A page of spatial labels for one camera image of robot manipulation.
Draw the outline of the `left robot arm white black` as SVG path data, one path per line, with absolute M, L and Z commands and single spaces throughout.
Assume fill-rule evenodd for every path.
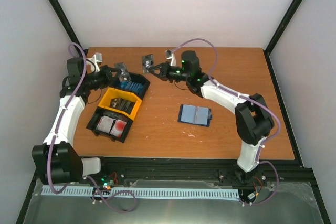
M 35 145 L 32 157 L 36 174 L 45 185 L 79 182 L 90 175 L 97 183 L 108 180 L 109 170 L 98 157 L 81 158 L 73 148 L 73 139 L 81 113 L 92 90 L 104 89 L 117 80 L 120 70 L 100 66 L 102 55 L 67 61 L 68 75 L 63 79 L 59 110 L 54 124 L 41 145 Z

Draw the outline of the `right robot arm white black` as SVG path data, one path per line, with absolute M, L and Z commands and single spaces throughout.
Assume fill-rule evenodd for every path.
M 237 133 L 242 140 L 237 165 L 246 174 L 251 173 L 259 164 L 263 142 L 274 128 L 272 115 L 262 95 L 246 95 L 221 85 L 204 73 L 196 52 L 187 50 L 182 53 L 182 65 L 176 65 L 175 55 L 168 50 L 167 61 L 154 66 L 145 63 L 147 72 L 162 81 L 186 82 L 188 89 L 195 95 L 211 100 L 228 109 L 235 115 Z

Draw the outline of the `dark grey credit card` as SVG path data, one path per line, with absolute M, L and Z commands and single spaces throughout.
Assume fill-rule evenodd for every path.
M 142 56 L 142 70 L 144 74 L 149 73 L 149 69 L 153 65 L 154 65 L 153 54 Z
M 120 82 L 127 82 L 131 80 L 130 74 L 124 62 L 115 63 L 114 66 L 121 71 L 118 76 Z

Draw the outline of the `blue leather card holder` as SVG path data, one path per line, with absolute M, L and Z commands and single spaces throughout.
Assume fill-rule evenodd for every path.
M 177 121 L 180 123 L 209 127 L 212 120 L 210 108 L 181 104 Z

